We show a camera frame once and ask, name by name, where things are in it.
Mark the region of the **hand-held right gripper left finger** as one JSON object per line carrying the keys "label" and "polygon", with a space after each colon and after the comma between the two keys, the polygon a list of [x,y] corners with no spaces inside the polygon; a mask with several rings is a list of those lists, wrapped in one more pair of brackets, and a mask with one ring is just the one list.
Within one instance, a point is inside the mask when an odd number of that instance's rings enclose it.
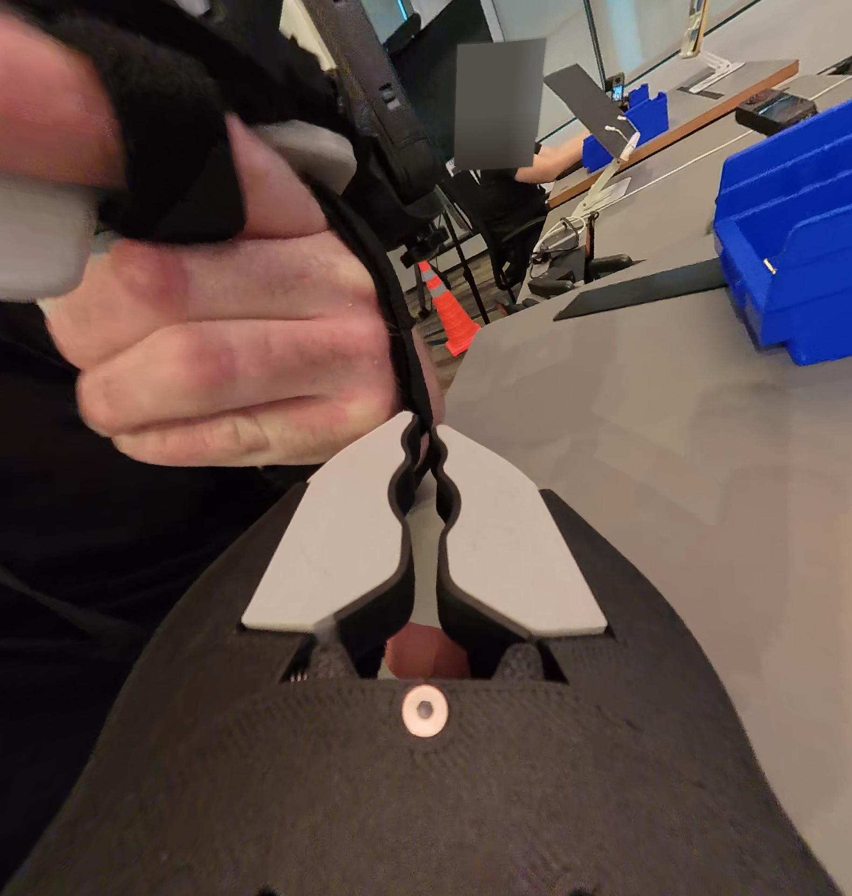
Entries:
{"label": "hand-held right gripper left finger", "polygon": [[241,629],[283,639],[281,678],[308,678],[321,647],[341,651],[355,675],[410,621],[419,459],[420,420],[401,411],[277,503],[273,543],[248,561]]}

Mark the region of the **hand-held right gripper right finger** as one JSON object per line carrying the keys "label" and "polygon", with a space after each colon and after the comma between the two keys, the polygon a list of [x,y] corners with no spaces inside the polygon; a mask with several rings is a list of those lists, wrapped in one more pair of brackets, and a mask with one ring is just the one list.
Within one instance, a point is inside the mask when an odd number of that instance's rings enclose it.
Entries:
{"label": "hand-held right gripper right finger", "polygon": [[499,454],[447,425],[433,431],[436,597],[444,633],[475,678],[517,644],[602,635],[608,621],[542,491]]}

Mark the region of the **person's left hand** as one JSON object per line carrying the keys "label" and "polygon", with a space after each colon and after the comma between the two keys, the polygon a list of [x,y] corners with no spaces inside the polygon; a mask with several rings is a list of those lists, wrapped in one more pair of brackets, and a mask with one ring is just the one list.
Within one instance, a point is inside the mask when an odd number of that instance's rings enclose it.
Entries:
{"label": "person's left hand", "polygon": [[323,162],[360,145],[317,60],[276,73],[169,2],[0,2],[0,175],[102,193],[119,238],[0,302],[0,478],[90,452],[173,467],[327,462],[403,409],[443,421],[397,279]]}

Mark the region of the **black office chair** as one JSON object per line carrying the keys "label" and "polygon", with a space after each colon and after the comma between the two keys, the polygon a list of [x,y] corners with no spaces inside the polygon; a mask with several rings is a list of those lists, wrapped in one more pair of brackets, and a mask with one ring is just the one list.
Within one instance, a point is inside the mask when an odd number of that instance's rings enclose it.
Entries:
{"label": "black office chair", "polygon": [[519,310],[513,290],[523,283],[530,269],[532,252],[540,240],[546,218],[544,211],[512,230],[501,231],[483,216],[475,217],[475,227],[487,246],[495,284],[509,298],[501,303],[507,313]]}

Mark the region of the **orange traffic cone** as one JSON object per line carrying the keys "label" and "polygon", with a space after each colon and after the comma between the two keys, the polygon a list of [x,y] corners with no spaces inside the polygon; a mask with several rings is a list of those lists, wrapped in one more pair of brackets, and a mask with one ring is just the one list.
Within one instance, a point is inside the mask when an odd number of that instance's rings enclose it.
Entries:
{"label": "orange traffic cone", "polygon": [[472,346],[479,325],[467,314],[450,288],[444,284],[428,262],[420,261],[418,269],[442,322],[446,335],[445,346],[452,357],[460,357]]}

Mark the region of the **white document stand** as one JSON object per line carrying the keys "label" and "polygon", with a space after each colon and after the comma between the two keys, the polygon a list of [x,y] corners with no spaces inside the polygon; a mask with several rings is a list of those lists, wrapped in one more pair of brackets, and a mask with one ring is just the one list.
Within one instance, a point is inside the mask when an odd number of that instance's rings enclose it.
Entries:
{"label": "white document stand", "polygon": [[544,75],[544,84],[554,92],[611,153],[612,161],[598,175],[574,215],[587,219],[599,208],[612,177],[627,162],[640,139],[640,132],[627,119],[620,105],[590,77],[578,63]]}

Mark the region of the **person's black clothing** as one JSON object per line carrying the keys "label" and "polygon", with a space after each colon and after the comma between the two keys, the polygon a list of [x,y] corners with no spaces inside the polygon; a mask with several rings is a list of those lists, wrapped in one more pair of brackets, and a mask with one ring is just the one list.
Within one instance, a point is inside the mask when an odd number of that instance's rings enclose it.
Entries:
{"label": "person's black clothing", "polygon": [[0,303],[0,892],[67,800],[129,674],[36,592],[144,644],[312,468],[172,468],[91,431],[35,305]]}

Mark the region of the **blue plastic bin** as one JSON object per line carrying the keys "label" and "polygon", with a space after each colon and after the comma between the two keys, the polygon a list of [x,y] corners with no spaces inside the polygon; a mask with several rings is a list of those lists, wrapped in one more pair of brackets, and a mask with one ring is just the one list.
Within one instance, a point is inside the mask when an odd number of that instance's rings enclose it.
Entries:
{"label": "blue plastic bin", "polygon": [[712,232],[757,348],[796,365],[852,357],[852,98],[731,155]]}
{"label": "blue plastic bin", "polygon": [[628,108],[600,129],[599,138],[592,135],[585,140],[583,167],[589,173],[597,172],[613,161],[611,151],[620,153],[630,143],[635,150],[641,148],[668,128],[667,95],[664,92],[651,95],[649,84],[641,84],[629,93]]}

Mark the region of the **wood-edged desk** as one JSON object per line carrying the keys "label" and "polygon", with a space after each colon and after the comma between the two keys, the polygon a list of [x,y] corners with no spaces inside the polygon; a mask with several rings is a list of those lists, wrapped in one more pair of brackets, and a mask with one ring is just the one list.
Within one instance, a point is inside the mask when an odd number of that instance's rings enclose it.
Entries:
{"label": "wood-edged desk", "polygon": [[594,197],[602,192],[614,175],[628,171],[675,143],[731,114],[752,94],[787,82],[797,75],[796,58],[733,62],[711,53],[696,57],[700,69],[689,73],[665,96],[668,128],[635,146],[624,160],[613,160],[596,172],[584,170],[557,180],[549,194],[554,210],[574,199]]}

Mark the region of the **black handheld device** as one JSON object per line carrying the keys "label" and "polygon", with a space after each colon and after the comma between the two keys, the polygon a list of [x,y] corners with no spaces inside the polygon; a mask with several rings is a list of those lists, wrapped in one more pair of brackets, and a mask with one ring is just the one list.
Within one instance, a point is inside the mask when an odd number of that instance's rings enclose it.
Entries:
{"label": "black handheld device", "polygon": [[819,113],[812,99],[766,89],[746,98],[735,110],[735,120],[765,137],[778,134]]}

